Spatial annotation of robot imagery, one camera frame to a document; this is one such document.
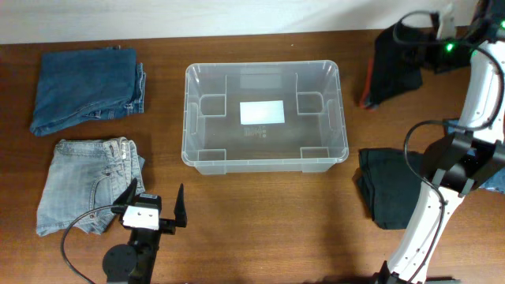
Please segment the blue denim shirt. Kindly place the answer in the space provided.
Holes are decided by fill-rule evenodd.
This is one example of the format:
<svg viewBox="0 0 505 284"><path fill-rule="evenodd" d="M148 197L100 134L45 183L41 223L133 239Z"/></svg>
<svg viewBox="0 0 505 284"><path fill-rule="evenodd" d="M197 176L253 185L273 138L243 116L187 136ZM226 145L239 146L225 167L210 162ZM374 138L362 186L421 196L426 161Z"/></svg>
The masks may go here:
<svg viewBox="0 0 505 284"><path fill-rule="evenodd" d="M448 135L455 131L454 125L458 124L458 119L445 119L445 122L449 123L450 126L444 126L444 134ZM504 193L504 168L498 171L496 174L492 175L488 180L483 182L479 188L486 189L491 192Z"/></svg>

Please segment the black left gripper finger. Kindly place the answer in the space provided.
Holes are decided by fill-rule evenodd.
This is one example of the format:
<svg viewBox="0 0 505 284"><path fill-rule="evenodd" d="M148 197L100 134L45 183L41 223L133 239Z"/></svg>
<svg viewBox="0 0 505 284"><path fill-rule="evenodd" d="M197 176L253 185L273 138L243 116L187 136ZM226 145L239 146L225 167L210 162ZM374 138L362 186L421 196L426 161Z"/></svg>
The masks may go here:
<svg viewBox="0 0 505 284"><path fill-rule="evenodd" d="M133 197L137 191L137 179L134 178L126 190L113 202L113 205L116 206L127 206L130 205L133 201Z"/></svg>
<svg viewBox="0 0 505 284"><path fill-rule="evenodd" d="M184 185L180 184L178 195L176 199L176 203L174 206L174 217L175 217L175 226L186 228L187 226L187 214L185 209L185 199L184 199Z"/></svg>

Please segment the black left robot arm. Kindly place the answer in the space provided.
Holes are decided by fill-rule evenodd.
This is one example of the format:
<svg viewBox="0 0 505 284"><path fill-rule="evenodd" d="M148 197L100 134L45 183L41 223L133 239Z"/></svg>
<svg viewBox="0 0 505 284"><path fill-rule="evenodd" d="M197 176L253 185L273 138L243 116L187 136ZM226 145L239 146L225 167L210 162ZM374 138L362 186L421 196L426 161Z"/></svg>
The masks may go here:
<svg viewBox="0 0 505 284"><path fill-rule="evenodd" d="M123 228L130 231L127 243L115 245L103 257L103 271L108 283L149 283L159 251L161 236L174 235L178 227L187 226L184 185L180 185L174 206L174 218L160 217L162 198L136 194L137 179L113 202L113 213Z"/></svg>

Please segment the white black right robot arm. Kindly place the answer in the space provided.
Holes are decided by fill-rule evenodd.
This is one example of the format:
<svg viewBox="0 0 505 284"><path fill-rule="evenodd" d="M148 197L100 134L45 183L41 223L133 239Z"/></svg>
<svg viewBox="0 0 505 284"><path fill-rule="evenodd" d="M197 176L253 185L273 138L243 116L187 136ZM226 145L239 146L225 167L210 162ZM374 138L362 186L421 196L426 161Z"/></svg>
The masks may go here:
<svg viewBox="0 0 505 284"><path fill-rule="evenodd" d="M415 175L420 196L397 250L372 276L374 283L424 283L428 264L451 215L472 191L504 166L504 4L480 1L464 35L453 9L429 14L430 32L397 21L374 46L362 104L421 86L421 70L470 67L462 114L452 133L430 144Z"/></svg>

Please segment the black garment with red stripe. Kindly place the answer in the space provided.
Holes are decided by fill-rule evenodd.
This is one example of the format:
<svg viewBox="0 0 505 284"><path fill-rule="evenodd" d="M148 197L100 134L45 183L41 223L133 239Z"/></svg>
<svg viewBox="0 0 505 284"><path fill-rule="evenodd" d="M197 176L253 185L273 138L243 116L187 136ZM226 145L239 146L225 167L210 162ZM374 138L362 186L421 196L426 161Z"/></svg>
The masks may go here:
<svg viewBox="0 0 505 284"><path fill-rule="evenodd" d="M374 55L368 62L365 88L359 100L364 109L375 109L386 100L415 91L421 87L421 67L412 63L410 53L415 47L399 44L396 35L406 42L425 42L433 39L428 30L393 24L384 29L375 39Z"/></svg>

